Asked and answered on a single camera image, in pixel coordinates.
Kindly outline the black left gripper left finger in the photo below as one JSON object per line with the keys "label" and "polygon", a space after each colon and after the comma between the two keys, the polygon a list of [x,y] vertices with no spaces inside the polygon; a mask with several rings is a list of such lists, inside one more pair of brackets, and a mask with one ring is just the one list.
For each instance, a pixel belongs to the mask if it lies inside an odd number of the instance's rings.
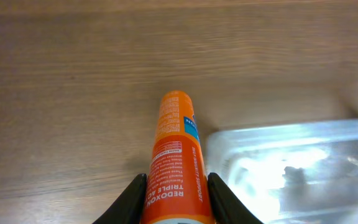
{"label": "black left gripper left finger", "polygon": [[145,202],[147,175],[138,174],[93,224],[139,224]]}

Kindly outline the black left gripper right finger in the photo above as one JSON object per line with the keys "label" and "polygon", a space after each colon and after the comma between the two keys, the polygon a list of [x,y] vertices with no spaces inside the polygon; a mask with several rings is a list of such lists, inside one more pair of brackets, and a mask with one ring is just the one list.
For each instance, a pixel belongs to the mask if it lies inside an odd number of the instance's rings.
{"label": "black left gripper right finger", "polygon": [[219,224],[263,224],[236,197],[217,173],[208,174],[211,208]]}

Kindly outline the orange vitamin tube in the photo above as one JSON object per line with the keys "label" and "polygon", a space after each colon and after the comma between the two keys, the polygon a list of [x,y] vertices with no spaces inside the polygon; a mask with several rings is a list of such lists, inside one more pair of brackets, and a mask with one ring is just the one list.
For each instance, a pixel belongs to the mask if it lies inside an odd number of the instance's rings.
{"label": "orange vitamin tube", "polygon": [[160,102],[141,223],[214,223],[191,98]]}

